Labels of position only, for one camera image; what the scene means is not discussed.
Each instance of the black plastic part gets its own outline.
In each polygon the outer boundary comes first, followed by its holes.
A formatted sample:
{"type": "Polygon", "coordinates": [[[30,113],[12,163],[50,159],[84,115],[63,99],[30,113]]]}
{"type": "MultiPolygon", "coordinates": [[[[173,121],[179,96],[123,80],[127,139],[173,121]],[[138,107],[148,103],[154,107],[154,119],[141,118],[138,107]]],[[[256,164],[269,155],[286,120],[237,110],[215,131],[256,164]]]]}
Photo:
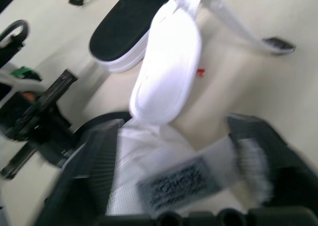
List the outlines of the black plastic part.
{"type": "Polygon", "coordinates": [[[89,48],[102,61],[127,53],[149,30],[159,8],[168,0],[119,0],[93,33],[89,48]]]}
{"type": "Polygon", "coordinates": [[[0,68],[2,68],[12,57],[18,53],[23,47],[23,41],[27,38],[29,33],[29,27],[25,20],[18,20],[12,23],[6,30],[4,30],[0,34],[0,41],[4,38],[10,38],[10,42],[4,47],[0,48],[0,68]],[[9,34],[14,31],[15,29],[22,27],[22,30],[17,35],[9,34]]]}
{"type": "Polygon", "coordinates": [[[218,214],[221,226],[247,226],[245,216],[239,211],[226,209],[218,214]]]}
{"type": "Polygon", "coordinates": [[[29,143],[25,144],[10,160],[6,167],[1,170],[1,176],[5,179],[13,179],[35,152],[36,149],[34,149],[29,143]]]}
{"type": "Polygon", "coordinates": [[[262,39],[263,42],[279,48],[281,50],[290,50],[291,52],[294,51],[296,49],[296,46],[279,38],[279,37],[271,37],[271,38],[264,38],[262,39]]]}
{"type": "Polygon", "coordinates": [[[117,132],[123,123],[109,122],[84,134],[79,144],[82,141],[86,144],[65,166],[35,226],[96,225],[97,218],[106,211],[115,168],[117,132]]]}
{"type": "Polygon", "coordinates": [[[228,115],[227,122],[238,155],[241,139],[254,139],[266,155],[268,180],[274,189],[272,198],[264,206],[299,205],[318,217],[318,177],[276,130],[262,119],[241,114],[228,115]]]}
{"type": "Polygon", "coordinates": [[[158,217],[157,225],[158,226],[182,226],[183,218],[174,212],[166,212],[158,217]]]}
{"type": "Polygon", "coordinates": [[[146,215],[100,216],[97,221],[96,226],[159,226],[146,215]]]}
{"type": "Polygon", "coordinates": [[[78,137],[81,137],[84,134],[84,132],[86,132],[90,128],[95,127],[98,124],[105,123],[107,121],[114,120],[114,119],[123,119],[124,122],[128,122],[128,120],[131,119],[131,116],[129,112],[114,112],[114,113],[106,113],[106,114],[100,115],[98,117],[95,117],[89,120],[85,124],[83,124],[75,132],[75,135],[77,135],[78,137]]]}
{"type": "Polygon", "coordinates": [[[69,0],[69,3],[75,6],[83,6],[84,0],[69,0]]]}
{"type": "Polygon", "coordinates": [[[218,226],[217,218],[211,212],[192,212],[187,219],[188,226],[218,226]]]}
{"type": "Polygon", "coordinates": [[[250,210],[248,226],[317,226],[313,212],[303,207],[263,208],[250,210]]]}
{"type": "Polygon", "coordinates": [[[52,103],[56,103],[76,80],[77,78],[71,72],[65,70],[38,99],[38,102],[41,104],[40,111],[44,111],[52,103]]]}

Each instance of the floor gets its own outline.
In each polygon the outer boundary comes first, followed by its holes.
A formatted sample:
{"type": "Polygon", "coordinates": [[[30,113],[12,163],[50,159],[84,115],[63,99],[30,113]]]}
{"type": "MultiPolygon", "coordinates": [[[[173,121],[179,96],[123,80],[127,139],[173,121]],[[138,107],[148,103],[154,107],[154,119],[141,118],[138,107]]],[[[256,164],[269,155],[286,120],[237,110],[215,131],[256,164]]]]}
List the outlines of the floor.
{"type": "MultiPolygon", "coordinates": [[[[26,19],[31,33],[12,60],[35,68],[49,85],[64,69],[79,76],[60,101],[78,128],[103,113],[128,109],[140,64],[110,75],[94,64],[89,39],[118,0],[89,0],[76,7],[68,0],[14,0],[0,15],[0,30],[26,19]]],[[[318,162],[318,12],[317,0],[224,0],[256,34],[280,36],[297,45],[294,53],[273,56],[254,51],[207,10],[200,10],[203,35],[200,68],[190,97],[172,123],[196,149],[227,133],[227,112],[257,115],[273,126],[313,164],[318,162]]],[[[1,139],[0,166],[19,149],[1,139]]],[[[12,226],[28,225],[58,170],[35,155],[12,181],[2,181],[1,197],[12,226]]]]}

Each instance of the green part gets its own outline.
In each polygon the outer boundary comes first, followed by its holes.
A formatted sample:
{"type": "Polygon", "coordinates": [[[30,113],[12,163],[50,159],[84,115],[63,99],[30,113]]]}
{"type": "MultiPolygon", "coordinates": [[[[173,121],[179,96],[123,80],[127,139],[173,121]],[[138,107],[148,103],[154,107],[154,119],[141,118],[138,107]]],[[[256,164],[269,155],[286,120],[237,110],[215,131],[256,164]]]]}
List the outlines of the green part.
{"type": "Polygon", "coordinates": [[[11,75],[18,77],[19,75],[25,74],[29,71],[32,71],[31,69],[27,68],[27,67],[21,67],[13,72],[11,72],[11,75]]]}

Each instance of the black plastic bracket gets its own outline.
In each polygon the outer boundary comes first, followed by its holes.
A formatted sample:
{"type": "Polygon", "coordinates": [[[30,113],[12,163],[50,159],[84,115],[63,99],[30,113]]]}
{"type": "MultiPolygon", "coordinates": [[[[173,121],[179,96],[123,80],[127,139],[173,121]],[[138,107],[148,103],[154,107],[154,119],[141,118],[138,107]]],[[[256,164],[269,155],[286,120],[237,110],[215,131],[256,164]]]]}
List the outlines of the black plastic bracket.
{"type": "Polygon", "coordinates": [[[75,6],[83,6],[84,0],[69,0],[69,4],[72,4],[75,6]]]}

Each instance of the white padded strap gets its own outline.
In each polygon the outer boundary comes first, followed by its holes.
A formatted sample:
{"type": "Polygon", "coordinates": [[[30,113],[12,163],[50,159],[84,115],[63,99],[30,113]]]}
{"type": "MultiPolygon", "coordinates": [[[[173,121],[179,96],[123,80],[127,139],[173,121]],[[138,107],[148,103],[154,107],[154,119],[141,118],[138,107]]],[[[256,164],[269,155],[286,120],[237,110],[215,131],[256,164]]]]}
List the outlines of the white padded strap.
{"type": "Polygon", "coordinates": [[[277,54],[287,54],[295,50],[295,47],[278,38],[261,39],[254,35],[247,27],[245,27],[232,12],[228,9],[222,0],[175,0],[179,6],[196,17],[200,2],[214,13],[221,21],[223,21],[230,29],[245,40],[253,43],[260,49],[270,51],[277,54]]]}

